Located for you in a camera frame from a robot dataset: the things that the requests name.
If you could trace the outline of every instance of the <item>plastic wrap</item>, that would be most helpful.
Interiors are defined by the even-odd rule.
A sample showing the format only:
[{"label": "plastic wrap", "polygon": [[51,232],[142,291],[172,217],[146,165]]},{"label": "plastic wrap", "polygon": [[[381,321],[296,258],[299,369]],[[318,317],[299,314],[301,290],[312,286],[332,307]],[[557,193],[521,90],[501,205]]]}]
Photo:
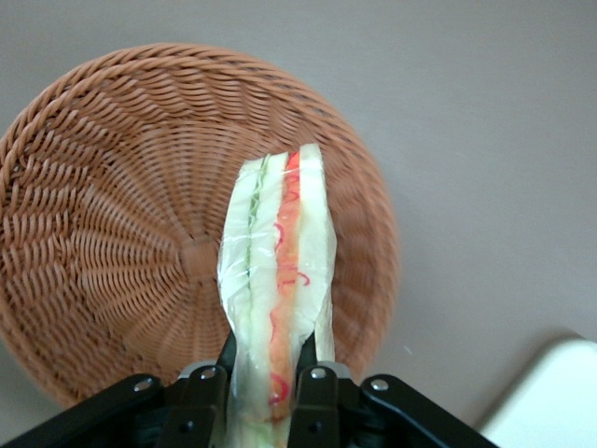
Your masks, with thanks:
[{"label": "plastic wrap", "polygon": [[318,359],[334,359],[335,254],[319,147],[247,161],[230,198],[217,272],[237,341],[228,447],[285,446],[302,345],[315,331]]}]

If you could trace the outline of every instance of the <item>screw head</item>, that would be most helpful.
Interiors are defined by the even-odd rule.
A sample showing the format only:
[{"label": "screw head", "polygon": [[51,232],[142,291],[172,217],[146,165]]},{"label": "screw head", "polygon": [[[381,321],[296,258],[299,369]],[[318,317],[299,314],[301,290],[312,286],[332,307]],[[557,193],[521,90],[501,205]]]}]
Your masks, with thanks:
[{"label": "screw head", "polygon": [[153,380],[151,378],[145,378],[145,380],[140,381],[136,385],[134,385],[135,392],[141,392],[142,390],[148,390],[153,385]]},{"label": "screw head", "polygon": [[322,369],[321,367],[316,367],[311,371],[311,377],[314,380],[321,380],[322,378],[326,378],[326,370]]},{"label": "screw head", "polygon": [[215,377],[215,369],[213,367],[205,369],[204,371],[201,372],[202,380],[209,380],[210,378],[214,378],[214,377]]},{"label": "screw head", "polygon": [[378,392],[383,392],[385,390],[388,390],[390,388],[390,385],[388,385],[388,382],[378,378],[376,380],[371,381],[371,387],[373,387],[373,390],[377,390]]}]

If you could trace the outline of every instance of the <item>brown wicker basket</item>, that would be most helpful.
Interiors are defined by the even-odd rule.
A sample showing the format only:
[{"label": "brown wicker basket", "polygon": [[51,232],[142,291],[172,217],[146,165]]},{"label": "brown wicker basket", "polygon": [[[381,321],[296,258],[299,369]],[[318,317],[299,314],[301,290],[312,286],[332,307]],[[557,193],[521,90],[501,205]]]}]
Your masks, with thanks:
[{"label": "brown wicker basket", "polygon": [[229,331],[215,266],[238,169],[312,141],[338,235],[337,355],[361,375],[397,288],[380,172],[298,80],[197,45],[84,63],[0,140],[0,330],[12,353],[65,405],[133,372],[172,381],[214,357]]}]

